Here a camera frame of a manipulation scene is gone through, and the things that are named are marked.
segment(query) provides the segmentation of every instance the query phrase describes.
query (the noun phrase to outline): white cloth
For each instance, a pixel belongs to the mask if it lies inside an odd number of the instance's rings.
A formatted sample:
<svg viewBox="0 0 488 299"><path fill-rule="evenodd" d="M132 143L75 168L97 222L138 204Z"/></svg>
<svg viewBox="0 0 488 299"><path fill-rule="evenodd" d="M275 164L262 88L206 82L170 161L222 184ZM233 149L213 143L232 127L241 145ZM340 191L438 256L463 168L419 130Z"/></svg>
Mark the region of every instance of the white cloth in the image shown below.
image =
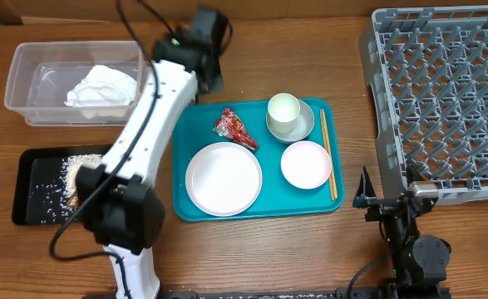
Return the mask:
<svg viewBox="0 0 488 299"><path fill-rule="evenodd" d="M129 105L135 100L136 80L107 66L94 66L85 79L68 92L70 107Z"/></svg>

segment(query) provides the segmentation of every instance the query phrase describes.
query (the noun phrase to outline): blue tray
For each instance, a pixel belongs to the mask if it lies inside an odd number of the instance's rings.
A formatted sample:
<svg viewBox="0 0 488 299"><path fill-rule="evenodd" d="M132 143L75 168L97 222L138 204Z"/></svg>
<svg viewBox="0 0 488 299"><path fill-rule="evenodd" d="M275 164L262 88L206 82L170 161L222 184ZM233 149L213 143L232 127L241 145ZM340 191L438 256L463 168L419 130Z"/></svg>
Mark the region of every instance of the blue tray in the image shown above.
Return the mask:
<svg viewBox="0 0 488 299"><path fill-rule="evenodd" d="M323 145L319 111L325 109L328 135L332 152L334 175L338 190L338 199L332 200L329 183L312 189L302 190L292 186L280 169L280 159L289 146L278 142L266 126L268 102L248 101L216 105L196 105L185 109L174 129L173 157L173 203L175 212L187 221L224 220L289 216L306 213L326 213L339 208L345 199L342 166L338 153L338 142L334 129L333 113L327 103L320 99L302 99L312 108L315 126L307 140ZM251 137L259 143L255 156L260 163L264 181L260 195L246 211L231 217L215 217L198 209L188 196L185 187L185 175L188 163L194 155L207 145L227 141L212 131L214 122L221 116L225 107L234 110L244 122Z"/></svg>

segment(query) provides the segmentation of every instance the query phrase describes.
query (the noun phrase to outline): transparent box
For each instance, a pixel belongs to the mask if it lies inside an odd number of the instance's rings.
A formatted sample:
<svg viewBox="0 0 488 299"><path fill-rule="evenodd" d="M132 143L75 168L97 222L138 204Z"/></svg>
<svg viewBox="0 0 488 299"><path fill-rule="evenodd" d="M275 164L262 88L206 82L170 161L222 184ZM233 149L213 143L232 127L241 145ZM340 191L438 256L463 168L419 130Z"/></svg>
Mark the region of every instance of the transparent box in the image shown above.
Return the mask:
<svg viewBox="0 0 488 299"><path fill-rule="evenodd" d="M92 67L108 66L136 79L129 105L69 107L67 93ZM5 106L29 125L124 125L140 98L144 59L135 42L28 42L14 53L5 90Z"/></svg>

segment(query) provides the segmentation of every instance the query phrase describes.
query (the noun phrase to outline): gray dish rack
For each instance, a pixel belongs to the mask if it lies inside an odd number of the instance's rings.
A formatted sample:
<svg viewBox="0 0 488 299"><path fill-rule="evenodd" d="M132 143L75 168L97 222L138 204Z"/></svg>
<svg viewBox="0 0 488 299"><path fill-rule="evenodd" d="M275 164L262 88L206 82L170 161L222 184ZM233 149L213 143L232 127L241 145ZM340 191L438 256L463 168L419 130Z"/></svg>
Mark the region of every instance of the gray dish rack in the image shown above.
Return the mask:
<svg viewBox="0 0 488 299"><path fill-rule="evenodd" d="M378 9L359 46L384 195L412 162L439 204L488 199L488 6Z"/></svg>

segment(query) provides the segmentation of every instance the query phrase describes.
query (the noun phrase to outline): tray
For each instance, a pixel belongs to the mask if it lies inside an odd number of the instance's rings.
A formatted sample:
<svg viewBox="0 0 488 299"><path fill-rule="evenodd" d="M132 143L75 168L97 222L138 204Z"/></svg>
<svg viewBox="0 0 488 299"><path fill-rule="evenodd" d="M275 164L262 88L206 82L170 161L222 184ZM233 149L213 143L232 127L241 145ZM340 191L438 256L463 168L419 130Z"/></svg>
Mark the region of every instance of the tray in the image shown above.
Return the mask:
<svg viewBox="0 0 488 299"><path fill-rule="evenodd" d="M278 142L268 131L266 126L268 102L266 100L197 105L185 109L174 129L172 157L175 212L187 221L205 221L326 213L339 208L345 198L345 188L334 130L333 113L323 100L316 98L302 100L310 105L315 117L315 126L306 140L320 145L323 145L323 135L319 111L325 109L338 199L332 200L328 182L317 189L302 190L292 186L283 177L280 159L289 145ZM249 209L238 215L220 218L204 213L192 203L186 193L185 174L188 163L198 151L206 145L227 141L212 131L214 122L221 116L225 107L236 112L244 122L249 134L259 143L260 148L256 152L256 157L262 168L264 181L259 197Z"/></svg>
<svg viewBox="0 0 488 299"><path fill-rule="evenodd" d="M384 195L411 161L438 204L488 199L488 5L378 9L359 46Z"/></svg>
<svg viewBox="0 0 488 299"><path fill-rule="evenodd" d="M79 154L105 154L110 148L110 145L88 145L28 149L23 152L18 163L12 222L16 225L63 223L67 216L62 215L60 207L64 189L59 179L62 159ZM56 217L52 217L48 209L55 212Z"/></svg>

